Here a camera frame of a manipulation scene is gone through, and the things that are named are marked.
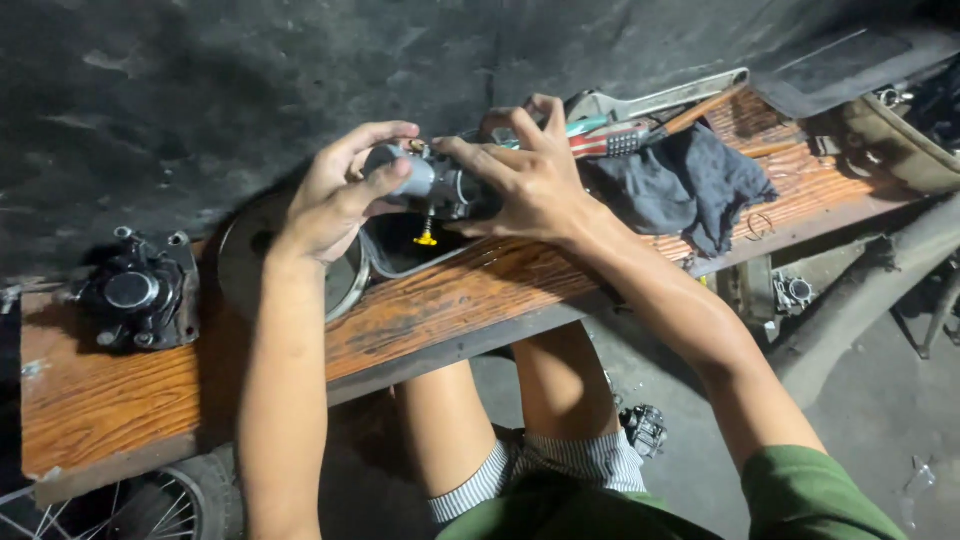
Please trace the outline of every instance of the carburetor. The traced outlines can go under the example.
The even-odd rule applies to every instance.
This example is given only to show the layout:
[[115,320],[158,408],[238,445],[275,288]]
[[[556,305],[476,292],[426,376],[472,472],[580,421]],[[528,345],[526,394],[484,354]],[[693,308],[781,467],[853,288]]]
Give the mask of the carburetor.
[[410,179],[384,197],[392,205],[424,216],[423,233],[414,242],[435,246],[433,220],[456,221],[493,217],[503,205],[492,186],[465,170],[453,158],[434,153],[425,143],[414,141],[410,149],[395,144],[373,148],[364,164],[364,177],[397,158],[410,161]]

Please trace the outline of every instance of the wooden plank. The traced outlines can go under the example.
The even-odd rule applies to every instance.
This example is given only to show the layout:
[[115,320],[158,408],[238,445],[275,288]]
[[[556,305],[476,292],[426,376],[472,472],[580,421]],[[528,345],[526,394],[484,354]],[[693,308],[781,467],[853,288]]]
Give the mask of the wooden plank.
[[[753,96],[734,100],[708,120],[739,148],[797,133],[796,126],[781,125]],[[772,251],[771,246],[806,239],[810,231],[825,232],[817,226],[831,213],[841,216],[829,222],[835,228],[914,198],[894,179],[845,178],[833,160],[813,158],[804,144],[758,162],[782,196],[744,214],[734,230],[734,254]],[[690,254],[677,236],[645,240],[674,260]],[[395,358],[413,358],[418,351],[594,293],[599,281],[582,270],[546,245],[489,240],[415,276],[384,282],[327,329],[327,376],[337,380]],[[205,282],[203,291],[203,324],[195,344],[118,357],[79,346],[75,313],[52,304],[48,295],[24,298],[23,471],[28,477],[50,481],[97,471],[97,480],[106,484],[173,458],[169,452],[156,456],[153,449],[189,453],[195,436],[201,447],[230,437],[251,328],[224,304],[215,282]],[[140,459],[136,466],[103,466],[132,455]],[[95,482],[73,483],[89,489]]]

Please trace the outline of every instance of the left hand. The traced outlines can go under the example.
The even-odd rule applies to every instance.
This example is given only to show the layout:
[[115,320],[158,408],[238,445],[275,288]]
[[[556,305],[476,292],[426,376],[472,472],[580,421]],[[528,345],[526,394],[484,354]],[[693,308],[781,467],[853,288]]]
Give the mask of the left hand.
[[408,160],[399,159],[364,179],[360,171],[373,146],[416,137],[408,122],[364,124],[324,148],[287,210],[287,225],[275,250],[309,257],[326,266],[343,256],[367,219],[390,209],[377,201],[410,177]]

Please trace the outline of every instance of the leg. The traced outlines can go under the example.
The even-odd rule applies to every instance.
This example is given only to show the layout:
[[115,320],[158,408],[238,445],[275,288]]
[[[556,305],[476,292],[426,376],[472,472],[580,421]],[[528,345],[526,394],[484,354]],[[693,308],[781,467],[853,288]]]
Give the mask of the leg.
[[491,455],[496,437],[468,360],[398,385],[396,402],[429,497],[461,486]]
[[613,395],[580,322],[513,345],[527,432],[564,441],[620,429]]

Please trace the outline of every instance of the right hand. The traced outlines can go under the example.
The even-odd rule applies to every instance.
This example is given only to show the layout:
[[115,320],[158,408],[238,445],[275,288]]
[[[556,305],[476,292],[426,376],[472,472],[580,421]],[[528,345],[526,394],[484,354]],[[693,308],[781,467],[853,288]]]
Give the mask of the right hand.
[[[531,111],[546,118],[543,130]],[[446,225],[464,236],[523,236],[563,243],[585,231],[602,204],[584,191],[577,164],[566,138],[564,102],[534,94],[523,108],[495,109],[480,129],[511,128],[519,150],[495,144],[469,144],[460,137],[434,139],[436,150],[459,161],[489,182],[503,197],[503,210],[489,221],[460,221]]]

